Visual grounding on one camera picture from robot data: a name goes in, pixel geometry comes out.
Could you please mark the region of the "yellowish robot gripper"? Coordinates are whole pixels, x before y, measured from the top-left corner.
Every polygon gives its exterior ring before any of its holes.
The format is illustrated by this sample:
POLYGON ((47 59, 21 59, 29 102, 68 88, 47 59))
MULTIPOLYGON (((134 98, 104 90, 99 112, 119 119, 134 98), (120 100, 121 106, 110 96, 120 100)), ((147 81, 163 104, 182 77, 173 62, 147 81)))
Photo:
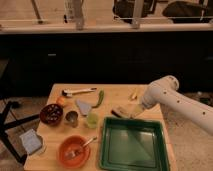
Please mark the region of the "yellowish robot gripper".
POLYGON ((144 108, 138 104, 129 104, 124 107, 125 118, 136 118, 138 115, 144 112, 144 108))

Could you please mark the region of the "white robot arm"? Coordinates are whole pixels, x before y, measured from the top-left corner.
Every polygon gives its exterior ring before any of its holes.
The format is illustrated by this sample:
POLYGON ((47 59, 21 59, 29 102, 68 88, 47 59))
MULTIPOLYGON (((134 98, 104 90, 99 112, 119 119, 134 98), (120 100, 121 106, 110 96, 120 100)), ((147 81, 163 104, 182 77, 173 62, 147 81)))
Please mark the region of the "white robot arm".
POLYGON ((178 93, 178 89, 179 81, 172 75, 152 81, 130 117, 135 118, 145 110, 151 109, 157 104, 163 104, 179 112, 213 136, 213 107, 178 93))

